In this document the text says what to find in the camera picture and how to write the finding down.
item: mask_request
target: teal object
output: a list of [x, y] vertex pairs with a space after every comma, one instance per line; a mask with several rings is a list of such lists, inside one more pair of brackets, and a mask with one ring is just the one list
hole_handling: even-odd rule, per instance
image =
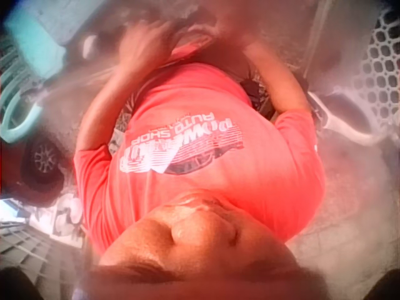
[[42, 108], [34, 104], [21, 124], [14, 124], [13, 114], [21, 101], [19, 86], [30, 77], [29, 70], [15, 49], [0, 59], [0, 66], [8, 66], [1, 74], [0, 109], [4, 112], [0, 124], [0, 136], [7, 143], [22, 139], [39, 119]]
[[63, 70], [66, 49], [56, 44], [21, 5], [11, 11], [4, 28], [35, 75], [46, 80]]
[[24, 121], [13, 115], [22, 101], [20, 88], [28, 79], [45, 81], [64, 68], [67, 45], [109, 0], [22, 0], [4, 22], [8, 36], [1, 37], [0, 136], [15, 143], [28, 134], [43, 108], [33, 104]]
[[1, 49], [12, 49], [0, 59], [2, 68], [0, 109], [3, 119], [0, 136], [7, 143], [25, 137], [40, 118], [43, 108], [33, 104], [24, 121], [16, 124], [13, 115], [22, 101], [19, 88], [34, 74], [44, 81], [63, 69], [66, 50], [57, 45], [51, 36], [21, 6], [16, 6], [4, 22], [9, 33]]

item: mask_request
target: man's right arm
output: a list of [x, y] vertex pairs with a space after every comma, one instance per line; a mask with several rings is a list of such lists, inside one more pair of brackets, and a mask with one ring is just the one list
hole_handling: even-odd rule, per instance
[[310, 112], [297, 79], [270, 47], [256, 41], [246, 46], [244, 53], [259, 71], [272, 105], [279, 114], [290, 110]]

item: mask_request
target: concrete floor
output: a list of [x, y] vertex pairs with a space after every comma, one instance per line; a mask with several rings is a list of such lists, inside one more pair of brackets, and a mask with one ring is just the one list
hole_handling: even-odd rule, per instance
[[287, 245], [303, 266], [325, 275], [333, 299], [362, 299], [384, 273], [400, 268], [399, 181], [379, 148], [331, 134], [320, 139], [319, 152], [324, 202]]

